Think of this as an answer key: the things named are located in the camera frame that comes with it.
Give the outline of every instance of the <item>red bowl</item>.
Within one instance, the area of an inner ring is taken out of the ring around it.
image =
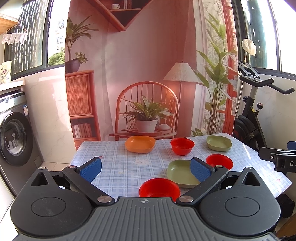
[[[233,167],[232,160],[229,157],[221,154],[209,155],[206,159],[206,162],[212,167],[222,165],[226,167],[228,170],[230,170]]]
[[[172,197],[175,202],[180,196],[180,189],[169,179],[153,178],[141,185],[139,195],[140,197]]]
[[[175,138],[170,141],[173,152],[180,156],[189,154],[194,147],[194,142],[187,138]]]

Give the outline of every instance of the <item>blue object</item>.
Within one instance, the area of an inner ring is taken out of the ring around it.
[[[289,141],[287,143],[288,150],[296,150],[296,141]]]
[[[88,182],[92,182],[102,170],[102,161],[99,157],[94,157],[77,169],[81,177]]]
[[[203,182],[215,172],[215,169],[201,159],[194,157],[190,162],[190,171],[197,180]]]

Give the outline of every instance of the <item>plaid tablecloth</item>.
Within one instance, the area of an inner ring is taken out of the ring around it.
[[[231,171],[240,172],[244,167],[255,168],[274,197],[292,184],[283,173],[274,171],[272,162],[261,160],[256,151],[226,133],[219,135],[229,138],[232,142],[232,148],[222,153],[233,161]],[[195,146],[186,156],[176,155],[171,150],[170,139],[156,140],[154,149],[148,154],[129,152],[124,146],[125,141],[85,141],[77,150],[71,165],[81,166],[93,157],[99,156],[102,160],[102,171],[92,184],[115,200],[119,196],[138,197],[143,182],[155,177],[167,178],[167,167],[171,161],[191,160],[195,156],[205,161],[210,154],[221,153],[210,150],[206,138],[189,137]],[[185,191],[187,189],[181,188],[181,194]]]

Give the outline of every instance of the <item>green bowl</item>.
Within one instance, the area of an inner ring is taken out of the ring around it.
[[[194,188],[200,184],[199,180],[190,171],[189,160],[174,160],[168,165],[168,179],[181,188]]]
[[[227,137],[210,135],[207,137],[207,146],[216,151],[229,151],[232,143]]]

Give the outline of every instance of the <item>exercise bike knob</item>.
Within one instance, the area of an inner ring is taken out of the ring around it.
[[[258,103],[257,103],[257,108],[258,108],[259,110],[261,110],[261,109],[263,108],[263,105],[262,105],[260,102],[258,102]]]

